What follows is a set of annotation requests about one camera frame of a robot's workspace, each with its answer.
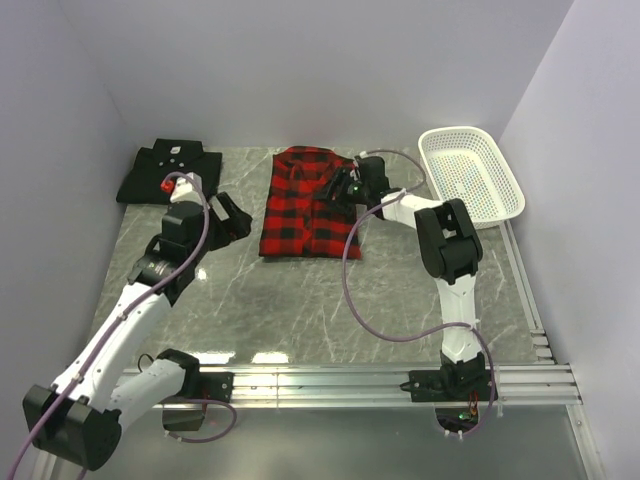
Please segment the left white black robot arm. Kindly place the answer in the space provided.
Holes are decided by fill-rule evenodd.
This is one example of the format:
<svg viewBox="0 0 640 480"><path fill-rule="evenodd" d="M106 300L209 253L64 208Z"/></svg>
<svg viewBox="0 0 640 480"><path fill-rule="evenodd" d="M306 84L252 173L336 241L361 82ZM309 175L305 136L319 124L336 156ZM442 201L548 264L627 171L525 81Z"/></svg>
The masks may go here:
<svg viewBox="0 0 640 480"><path fill-rule="evenodd" d="M251 216L225 192L215 195L223 215L193 201L169 205L161 231L133 265L112 312L77 359L50 386L32 386L22 405L28 444L87 471L100 469L122 434L156 404L223 404L232 377L206 386L199 360L167 349L131 380L119 381L127 362L194 281L202 258L251 232Z"/></svg>

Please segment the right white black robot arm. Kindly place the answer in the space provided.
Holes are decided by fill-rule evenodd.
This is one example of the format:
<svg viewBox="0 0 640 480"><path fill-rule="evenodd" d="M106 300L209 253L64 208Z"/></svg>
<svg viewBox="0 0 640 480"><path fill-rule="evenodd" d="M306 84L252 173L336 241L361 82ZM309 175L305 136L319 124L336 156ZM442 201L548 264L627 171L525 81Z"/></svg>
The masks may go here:
<svg viewBox="0 0 640 480"><path fill-rule="evenodd" d="M347 280L343 292L354 318L374 336L395 343L408 343L442 332L441 367L430 388L460 400L486 377L486 349L479 336L475 285L483 249L464 202L460 199L430 200L410 188L393 188L386 176L385 161L377 156L357 156L351 167L340 167L327 180L316 200L339 213L357 205L364 215L395 222L415 230L420 258L434 279L442 324L409 337L388 337L367 326L357 312Z"/></svg>

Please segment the red black plaid shirt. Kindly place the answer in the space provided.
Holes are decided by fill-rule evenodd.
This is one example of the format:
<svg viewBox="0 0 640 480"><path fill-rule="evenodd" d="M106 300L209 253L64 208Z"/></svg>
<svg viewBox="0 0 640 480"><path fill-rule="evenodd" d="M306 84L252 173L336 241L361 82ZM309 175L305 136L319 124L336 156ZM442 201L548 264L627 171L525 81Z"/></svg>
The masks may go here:
<svg viewBox="0 0 640 480"><path fill-rule="evenodd" d="M353 162L330 149L293 146L273 156L272 175L259 242L263 258L362 257L357 236L347 244L356 213L331 209L317 198L341 167Z"/></svg>

